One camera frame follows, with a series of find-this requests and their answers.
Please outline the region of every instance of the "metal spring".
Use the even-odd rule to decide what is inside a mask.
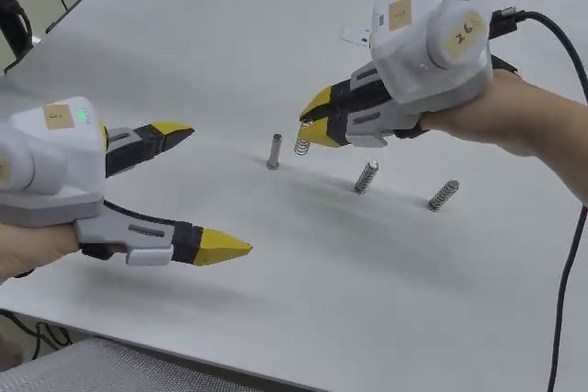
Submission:
[[[357,178],[356,184],[353,187],[357,194],[363,195],[366,193],[368,185],[372,182],[374,176],[376,176],[378,169],[379,165],[377,161],[372,160],[366,164],[364,171],[359,175],[359,178]]]
[[[452,197],[459,190],[459,182],[455,179],[448,181],[441,190],[439,190],[433,198],[429,201],[429,210],[438,211],[450,197]]]
[[[300,131],[304,128],[307,128],[310,124],[310,121],[302,121],[300,123],[298,137],[296,138],[296,144],[294,144],[294,152],[297,155],[306,155],[309,152],[309,149],[311,148],[311,143],[309,141],[300,139]]]

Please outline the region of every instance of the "white plastic housing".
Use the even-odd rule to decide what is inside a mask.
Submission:
[[[480,0],[400,0],[374,5],[372,60],[403,111],[420,114],[457,105],[447,102],[442,93],[459,89],[488,70],[490,18]],[[467,33],[463,26],[470,29],[474,19],[475,32]]]
[[[70,98],[14,114],[0,130],[6,141],[0,142],[0,164],[7,163],[10,169],[10,179],[0,183],[0,221],[7,207],[52,217],[61,209],[57,218],[74,220],[76,206],[85,207],[80,213],[89,213],[94,210],[88,207],[101,203],[105,135],[87,99]],[[31,218],[36,226],[47,225],[39,217]]]

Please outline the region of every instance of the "metal pin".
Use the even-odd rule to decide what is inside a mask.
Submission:
[[[448,181],[429,201],[428,208],[431,211],[438,211],[450,197],[459,190],[459,182],[455,179]]]
[[[274,134],[274,138],[272,139],[272,149],[269,152],[269,159],[266,162],[266,167],[269,170],[276,170],[279,167],[277,159],[279,157],[279,148],[281,145],[282,136],[279,133]]]
[[[311,123],[309,121],[302,121],[300,123],[298,137],[296,138],[296,144],[294,144],[294,152],[296,152],[297,155],[306,155],[309,152],[309,149],[311,148],[311,144],[308,141],[302,140],[300,138],[300,131],[304,128],[307,128],[310,124]]]
[[[376,176],[378,172],[379,165],[377,161],[369,161],[364,167],[364,171],[359,175],[357,178],[356,184],[354,185],[353,189],[356,191],[357,194],[363,195],[368,190],[368,185]]]

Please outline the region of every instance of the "person's arm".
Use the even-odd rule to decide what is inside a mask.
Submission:
[[[490,90],[465,106],[425,115],[424,129],[537,156],[588,202],[588,106],[496,71]]]
[[[78,250],[71,224],[40,229],[0,224],[0,282]]]

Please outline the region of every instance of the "white table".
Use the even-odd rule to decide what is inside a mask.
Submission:
[[[546,167],[429,134],[387,149],[291,146],[324,85],[368,60],[339,39],[373,0],[84,0],[1,84],[2,113],[72,95],[109,126],[197,134],[108,183],[121,205],[254,245],[206,268],[75,255],[0,289],[0,308],[284,382],[341,391],[542,390],[560,270],[579,204]],[[588,60],[585,0],[540,9]],[[492,43],[524,77],[582,100],[538,25]],[[284,135],[281,167],[264,164]],[[380,172],[350,191],[366,159]],[[462,184],[438,214],[424,201]],[[588,381],[588,262],[567,297],[558,390]]]

